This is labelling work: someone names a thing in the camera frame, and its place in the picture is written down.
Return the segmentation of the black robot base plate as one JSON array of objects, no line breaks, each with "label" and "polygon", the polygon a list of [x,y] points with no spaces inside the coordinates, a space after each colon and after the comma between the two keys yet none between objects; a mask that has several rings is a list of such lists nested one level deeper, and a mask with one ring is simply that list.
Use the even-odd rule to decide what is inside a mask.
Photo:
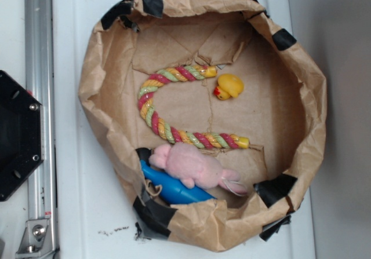
[{"label": "black robot base plate", "polygon": [[1,71],[1,201],[43,162],[42,104]]}]

